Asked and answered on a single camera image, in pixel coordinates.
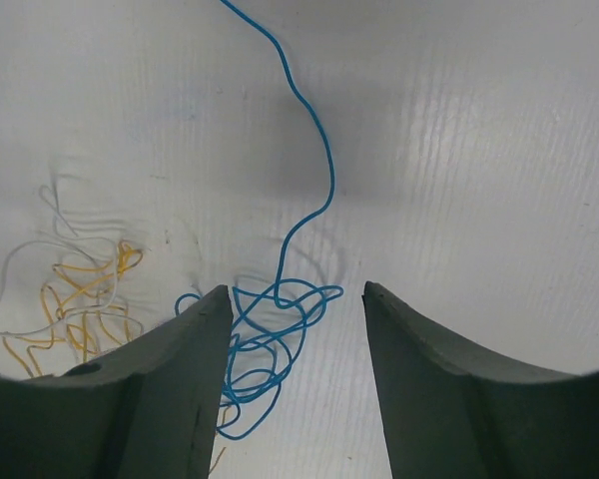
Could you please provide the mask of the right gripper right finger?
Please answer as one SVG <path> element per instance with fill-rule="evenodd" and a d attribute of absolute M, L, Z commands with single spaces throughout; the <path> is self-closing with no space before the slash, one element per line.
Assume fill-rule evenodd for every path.
<path fill-rule="evenodd" d="M 599 370 L 497 353 L 376 282 L 362 302 L 395 478 L 599 478 Z"/>

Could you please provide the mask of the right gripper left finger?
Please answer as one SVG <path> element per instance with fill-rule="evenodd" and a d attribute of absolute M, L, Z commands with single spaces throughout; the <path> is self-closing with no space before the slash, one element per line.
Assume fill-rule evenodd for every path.
<path fill-rule="evenodd" d="M 233 312 L 218 286 L 63 375 L 0 376 L 0 478 L 205 478 Z"/>

